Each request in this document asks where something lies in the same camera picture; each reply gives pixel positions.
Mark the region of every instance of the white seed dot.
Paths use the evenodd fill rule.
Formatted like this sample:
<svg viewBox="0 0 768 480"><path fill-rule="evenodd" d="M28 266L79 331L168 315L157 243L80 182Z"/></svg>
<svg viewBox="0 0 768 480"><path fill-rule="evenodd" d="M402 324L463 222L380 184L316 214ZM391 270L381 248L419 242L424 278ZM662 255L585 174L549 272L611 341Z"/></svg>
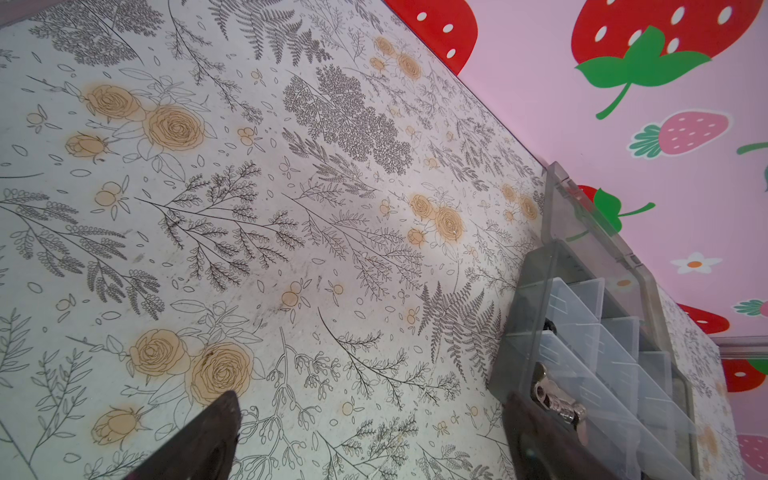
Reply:
<svg viewBox="0 0 768 480"><path fill-rule="evenodd" d="M598 33L594 34L594 40L595 40L595 41L600 41L600 40L602 40L602 39L603 39L603 37L605 36L605 32L606 32L606 31L608 31L608 27L606 27L605 25L603 25L602 27L600 27L600 30L598 30Z"/></svg>
<svg viewBox="0 0 768 480"><path fill-rule="evenodd" d="M677 50L677 47L680 46L680 39L679 38L673 38L670 40L670 44L667 45L667 53L672 53L673 51Z"/></svg>
<svg viewBox="0 0 768 480"><path fill-rule="evenodd" d="M635 33L632 34L631 37L629 37L629 46L632 46L633 43L637 41L638 38L640 38L640 35L643 34L642 30L637 30Z"/></svg>
<svg viewBox="0 0 768 480"><path fill-rule="evenodd" d="M683 19L683 15L685 15L685 7L675 10L672 14L672 25L677 25Z"/></svg>
<svg viewBox="0 0 768 480"><path fill-rule="evenodd" d="M733 13L733 7L723 8L723 11L721 11L720 14L717 16L717 24L722 25L723 23L728 22L728 19L730 18L732 13Z"/></svg>

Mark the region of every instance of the clear plastic compartment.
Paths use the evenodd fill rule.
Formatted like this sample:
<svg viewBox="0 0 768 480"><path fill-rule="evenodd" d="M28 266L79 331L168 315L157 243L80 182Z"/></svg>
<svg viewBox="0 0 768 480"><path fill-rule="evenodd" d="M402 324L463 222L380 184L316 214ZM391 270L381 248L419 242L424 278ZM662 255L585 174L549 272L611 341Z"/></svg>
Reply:
<svg viewBox="0 0 768 480"><path fill-rule="evenodd" d="M600 323L637 360L640 349L640 319L625 316L615 319L602 319Z"/></svg>
<svg viewBox="0 0 768 480"><path fill-rule="evenodd" d="M670 398L671 365L666 353L643 353L644 363L661 381L659 386L614 338L562 279L552 280L548 318L557 336L593 372L622 405L671 452L676 436L695 433L694 424ZM594 299L584 297L588 302Z"/></svg>
<svg viewBox="0 0 768 480"><path fill-rule="evenodd" d="M529 343L530 338L526 335L507 336L502 340L503 346L514 349L524 349ZM674 457L673 452L659 442L558 336L552 332L543 332L538 353L538 361L547 367L550 378L587 407L587 431L590 438L587 449L617 475L637 479L640 476L635 465L639 465L643 472L658 480L694 479ZM641 372L639 366L635 366L638 373ZM610 441L612 449L605 448L606 441Z"/></svg>
<svg viewBox="0 0 768 480"><path fill-rule="evenodd" d="M589 309L595 318L603 316L603 296L605 295L605 278L596 278L568 285L571 292Z"/></svg>
<svg viewBox="0 0 768 480"><path fill-rule="evenodd" d="M547 318L558 329L558 335L576 352L587 367L598 365L598 333L600 320L560 278L552 279Z"/></svg>

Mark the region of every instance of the yellow rose print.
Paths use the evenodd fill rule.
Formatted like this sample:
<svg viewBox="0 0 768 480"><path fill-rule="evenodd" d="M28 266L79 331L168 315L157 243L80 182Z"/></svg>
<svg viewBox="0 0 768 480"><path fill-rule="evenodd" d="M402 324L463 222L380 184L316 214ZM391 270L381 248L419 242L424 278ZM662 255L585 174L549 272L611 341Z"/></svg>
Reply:
<svg viewBox="0 0 768 480"><path fill-rule="evenodd" d="M451 242L457 241L464 233L462 218L451 207L442 207L437 211L435 226L440 236Z"/></svg>
<svg viewBox="0 0 768 480"><path fill-rule="evenodd" d="M204 125L191 111L164 105L144 120L144 133L153 144L175 151L190 150L203 143Z"/></svg>
<svg viewBox="0 0 768 480"><path fill-rule="evenodd" d="M395 47L393 47L392 43L386 38L376 37L376 40L374 40L373 43L376 44L376 48L378 48L384 55L388 57L395 56Z"/></svg>
<svg viewBox="0 0 768 480"><path fill-rule="evenodd" d="M108 118L142 121L147 116L136 98L124 88L100 85L85 95L85 99L94 111Z"/></svg>
<svg viewBox="0 0 768 480"><path fill-rule="evenodd" d="M95 163L96 160L104 161L104 159L96 158L99 154L113 153L107 145L106 141L95 135L79 134L70 137L65 148L70 155L78 158L90 158Z"/></svg>
<svg viewBox="0 0 768 480"><path fill-rule="evenodd" d="M141 415L132 410L113 409L96 420L91 429L91 437L99 445L122 442L132 432L146 430L141 426Z"/></svg>
<svg viewBox="0 0 768 480"><path fill-rule="evenodd" d="M523 210L525 218L536 220L536 217L538 217L538 206L532 198L527 195L521 195L518 203L520 203L520 208Z"/></svg>
<svg viewBox="0 0 768 480"><path fill-rule="evenodd" d="M435 218L435 209L432 202L424 195L414 195L411 199L411 210L419 218Z"/></svg>
<svg viewBox="0 0 768 480"><path fill-rule="evenodd" d="M146 332L128 353L136 371L149 376L177 375L190 368L184 342L170 330Z"/></svg>
<svg viewBox="0 0 768 480"><path fill-rule="evenodd" d="M207 347L184 379L194 401L209 405L227 390L243 395L250 385L252 369L250 349L229 341Z"/></svg>
<svg viewBox="0 0 768 480"><path fill-rule="evenodd" d="M422 68L419 63L408 54L402 53L397 56L397 66L411 80L419 80L422 77Z"/></svg>

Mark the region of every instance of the pink wall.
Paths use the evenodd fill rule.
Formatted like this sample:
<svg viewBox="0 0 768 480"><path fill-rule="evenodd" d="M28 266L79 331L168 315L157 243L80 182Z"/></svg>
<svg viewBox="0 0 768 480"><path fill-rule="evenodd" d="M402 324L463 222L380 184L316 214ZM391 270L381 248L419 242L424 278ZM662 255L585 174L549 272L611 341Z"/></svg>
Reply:
<svg viewBox="0 0 768 480"><path fill-rule="evenodd" d="M583 2L468 3L478 40L459 78L540 160L558 161L579 184L619 197L622 211L657 205L622 218L621 236L677 302L726 317L730 329L718 335L768 335L768 318L733 308L768 301L768 149L736 153L768 141L766 8L712 61L669 84L633 85L598 120L621 87L596 88L575 68L571 34ZM692 12L703 2L680 3ZM732 3L737 15L745 2ZM700 110L727 114L730 129L680 156L647 160L627 149L645 125ZM694 252L722 261L711 273L678 273L672 262L695 260Z"/></svg>

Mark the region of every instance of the red strawberry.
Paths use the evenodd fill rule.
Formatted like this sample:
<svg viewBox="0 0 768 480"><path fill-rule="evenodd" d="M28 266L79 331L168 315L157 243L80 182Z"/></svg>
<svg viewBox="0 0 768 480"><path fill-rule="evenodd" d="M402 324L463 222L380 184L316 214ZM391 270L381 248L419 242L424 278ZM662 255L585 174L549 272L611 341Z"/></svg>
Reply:
<svg viewBox="0 0 768 480"><path fill-rule="evenodd" d="M668 84L731 46L763 0L587 0L571 37L576 67L597 88Z"/></svg>
<svg viewBox="0 0 768 480"><path fill-rule="evenodd" d="M688 314L691 320L693 320L707 335L713 333L725 332L730 328L730 322L720 315L709 313L692 306L683 305L678 303L678 306Z"/></svg>
<svg viewBox="0 0 768 480"><path fill-rule="evenodd" d="M465 0L385 0L430 50L458 75L478 39L475 14Z"/></svg>
<svg viewBox="0 0 768 480"><path fill-rule="evenodd" d="M728 391L731 393L756 389L766 379L766 374L752 366L749 360L725 359L723 372Z"/></svg>
<svg viewBox="0 0 768 480"><path fill-rule="evenodd" d="M646 125L627 149L634 152L635 157L654 158L661 153L682 155L724 134L729 125L728 117L723 114L683 111L669 117L660 127Z"/></svg>
<svg viewBox="0 0 768 480"><path fill-rule="evenodd" d="M589 201L594 203L594 195L598 192L598 189L587 185L579 185L578 187L587 195Z"/></svg>
<svg viewBox="0 0 768 480"><path fill-rule="evenodd" d="M622 58L652 25L668 40L662 55L698 51L714 57L744 34L762 4L763 0L587 0L574 26L571 50L579 63Z"/></svg>
<svg viewBox="0 0 768 480"><path fill-rule="evenodd" d="M739 449L744 463L756 472L768 475L768 437L762 435L738 435Z"/></svg>

